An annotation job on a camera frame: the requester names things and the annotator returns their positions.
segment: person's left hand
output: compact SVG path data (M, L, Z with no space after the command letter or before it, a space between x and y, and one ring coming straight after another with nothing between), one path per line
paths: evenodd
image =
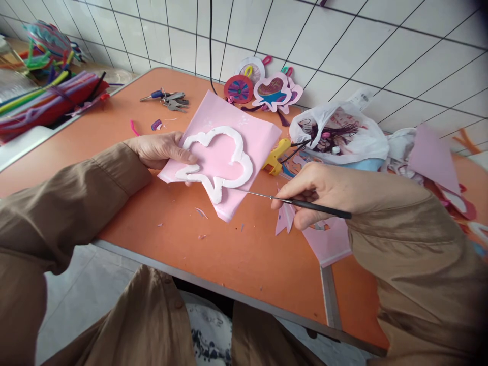
M168 159L185 164L195 164L198 158L188 150L178 147L183 132L176 131L159 135L145 135L125 141L125 144L150 169L163 169Z

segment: red circular craft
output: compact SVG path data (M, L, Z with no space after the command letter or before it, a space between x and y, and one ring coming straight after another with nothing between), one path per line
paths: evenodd
M254 94L253 82L245 75L234 75L225 83L224 94L233 97L235 103L250 102Z

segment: black paintbrush handle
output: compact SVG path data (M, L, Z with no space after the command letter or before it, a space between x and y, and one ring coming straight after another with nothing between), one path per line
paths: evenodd
M291 204L294 206L302 207L302 208L312 209L314 211L325 212L326 214L331 214L331 215L340 217L342 219L350 219L352 217L350 212L345 212L345 211L341 211L341 210L338 210L335 208L316 205L316 204L310 203L310 202L292 200Z

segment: white clay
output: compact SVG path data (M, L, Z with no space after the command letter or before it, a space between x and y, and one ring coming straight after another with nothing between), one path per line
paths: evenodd
M222 201L222 187L240 187L251 178L251 175L253 175L253 163L249 156L244 152L244 141L242 136L232 127L220 126L211 129L207 133L199 132L196 135L188 136L183 143L183 148L188 150L194 142L200 142L203 146L207 147L216 135L227 135L234 139L235 151L232 155L231 163L238 162L243 167L242 175L238 179L228 180L221 177L214 177L212 186L210 179L205 174L193 174L201 169L198 164L188 165L175 173L175 177L180 180L201 182L214 205L217 205Z

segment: plastic bag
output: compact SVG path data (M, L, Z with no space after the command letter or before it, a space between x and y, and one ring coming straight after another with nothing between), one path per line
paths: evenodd
M330 102L299 114L290 125L292 141L300 143L311 138L311 135L306 132L307 129L304 131L302 126L316 124L318 131L321 132L331 118L334 121L340 120L339 123L344 120L350 123L357 121L359 123L357 133L347 138L349 143L340 146L340 155L314 151L321 139L321 133L318 133L305 147L308 154L335 165L354 163L368 158L386 159L389 146L383 131L376 122L362 114L351 102Z

